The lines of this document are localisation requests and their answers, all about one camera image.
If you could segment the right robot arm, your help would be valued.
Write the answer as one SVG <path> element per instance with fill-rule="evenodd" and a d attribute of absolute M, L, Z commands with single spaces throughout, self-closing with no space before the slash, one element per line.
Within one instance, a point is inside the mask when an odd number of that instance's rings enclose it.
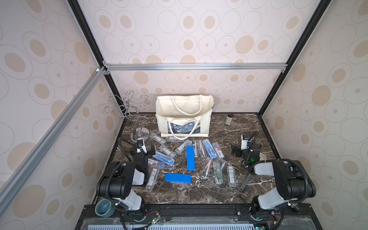
<path fill-rule="evenodd" d="M 276 187 L 263 195 L 256 196 L 251 203 L 251 212 L 291 207 L 299 212 L 298 204 L 314 197 L 317 189 L 300 161 L 290 159 L 261 160 L 261 146 L 256 143 L 258 132 L 251 136 L 241 135 L 241 144 L 232 145 L 232 154 L 242 158 L 248 171 L 240 186 L 246 189 L 252 175 L 275 178 Z"/>

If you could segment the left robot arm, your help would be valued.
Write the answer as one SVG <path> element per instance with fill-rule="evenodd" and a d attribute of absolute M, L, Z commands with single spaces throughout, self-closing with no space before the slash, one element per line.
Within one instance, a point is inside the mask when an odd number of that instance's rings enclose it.
<path fill-rule="evenodd" d="M 132 146 L 132 156 L 129 157 L 122 149 L 127 161 L 108 163 L 97 183 L 96 194 L 107 199 L 118 211 L 142 217 L 146 215 L 145 201 L 132 188 L 148 184 L 148 159 L 155 155 L 156 148 L 154 145 L 146 145 L 142 139 L 132 143 L 118 138 L 118 144 L 123 142 Z"/>

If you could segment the green compass clear case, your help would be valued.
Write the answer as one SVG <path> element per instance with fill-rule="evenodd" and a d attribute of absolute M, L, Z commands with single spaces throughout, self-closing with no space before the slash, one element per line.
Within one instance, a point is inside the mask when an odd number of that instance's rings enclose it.
<path fill-rule="evenodd" d="M 219 162 L 214 162 L 213 163 L 213 173 L 214 173 L 215 183 L 217 185 L 222 185 L 223 184 L 223 175 L 222 175 L 221 165 L 220 165 Z"/>

